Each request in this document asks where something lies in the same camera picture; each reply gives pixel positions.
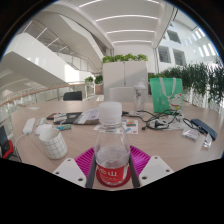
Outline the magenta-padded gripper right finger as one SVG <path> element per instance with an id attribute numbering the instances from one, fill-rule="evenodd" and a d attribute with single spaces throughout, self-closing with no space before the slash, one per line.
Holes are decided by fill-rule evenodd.
<path id="1" fill-rule="evenodd" d="M 149 156 L 134 146 L 130 149 L 129 167 L 134 188 L 146 186 L 173 173 L 158 155 Z"/>

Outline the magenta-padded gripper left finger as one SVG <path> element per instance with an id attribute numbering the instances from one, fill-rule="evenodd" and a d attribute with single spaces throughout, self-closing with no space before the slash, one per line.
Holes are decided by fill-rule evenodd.
<path id="1" fill-rule="evenodd" d="M 76 158 L 66 158 L 56 168 L 54 174 L 76 185 L 91 189 L 94 184 L 95 172 L 94 149 L 90 148 Z"/>

